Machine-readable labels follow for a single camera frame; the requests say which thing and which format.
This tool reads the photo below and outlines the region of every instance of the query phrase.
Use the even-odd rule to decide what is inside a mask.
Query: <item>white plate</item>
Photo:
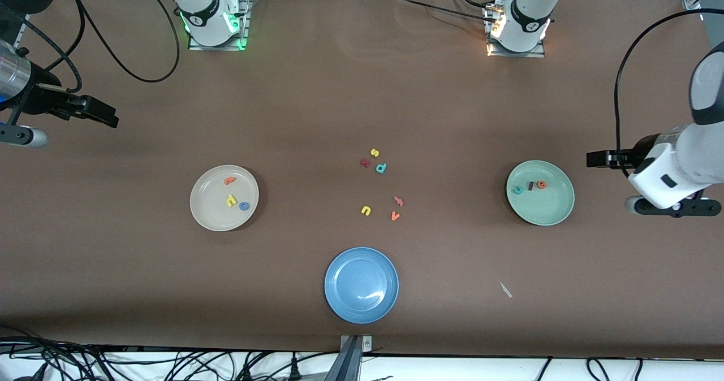
[[[225,185],[228,177],[235,177]],[[227,199],[234,196],[236,204],[229,207]],[[249,204],[242,210],[240,204]],[[217,166],[201,175],[191,189],[191,214],[198,224],[211,231],[229,231],[244,224],[251,218],[259,203],[259,185],[251,173],[240,166],[226,164]]]

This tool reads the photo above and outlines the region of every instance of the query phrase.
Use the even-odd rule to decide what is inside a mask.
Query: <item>blue plate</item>
[[[338,255],[324,278],[329,307],[342,319],[368,324],[395,306],[400,281],[390,259],[375,249],[357,247]]]

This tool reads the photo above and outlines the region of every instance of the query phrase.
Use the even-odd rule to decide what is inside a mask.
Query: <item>green plate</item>
[[[530,182],[539,180],[545,180],[548,186],[539,189],[534,184],[533,190],[528,190]],[[516,194],[515,186],[522,187],[523,193]],[[538,226],[553,226],[564,221],[576,201],[574,186],[566,173],[544,161],[528,161],[516,166],[507,177],[505,193],[518,216]]]

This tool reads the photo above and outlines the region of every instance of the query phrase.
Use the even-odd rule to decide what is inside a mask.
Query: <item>plate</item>
[[[530,182],[539,180],[545,180],[545,189],[534,185],[533,190],[528,190]],[[523,193],[516,194],[516,186],[522,187]],[[516,166],[507,177],[505,193],[518,216],[537,226],[553,226],[564,221],[576,201],[574,186],[566,173],[554,164],[538,160]]]
[[[338,255],[324,278],[329,307],[342,319],[369,324],[395,306],[398,272],[389,258],[375,249],[357,247]]]
[[[235,180],[228,185],[225,180]],[[235,203],[229,200],[233,196]],[[240,208],[248,204],[246,210]],[[198,224],[211,231],[229,231],[251,218],[259,203],[259,185],[251,173],[240,166],[217,166],[199,178],[191,189],[191,214]]]

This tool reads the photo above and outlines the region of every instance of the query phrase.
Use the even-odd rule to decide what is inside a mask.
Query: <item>table surface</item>
[[[127,66],[166,72],[173,39],[153,0],[83,1]],[[184,49],[158,84],[125,75],[87,28],[72,55],[82,93],[115,106],[119,128],[23,116],[51,144],[0,151],[0,320],[84,343],[329,350],[368,333],[399,353],[721,357],[721,217],[633,216],[621,174],[585,167],[613,147],[623,54],[678,10],[561,0],[546,58],[511,59],[486,56],[475,20],[403,0],[258,0],[246,51]],[[60,46],[75,37],[72,0],[32,20]],[[29,32],[23,44],[54,59]],[[708,50],[694,17],[641,43],[621,87],[624,146],[691,121],[688,80]],[[383,175],[359,165],[371,148]],[[572,180],[558,226],[507,206],[507,174],[529,159]],[[189,212],[220,164],[261,190],[232,232]],[[323,292],[331,260],[360,245],[400,276],[393,310],[364,326]]]

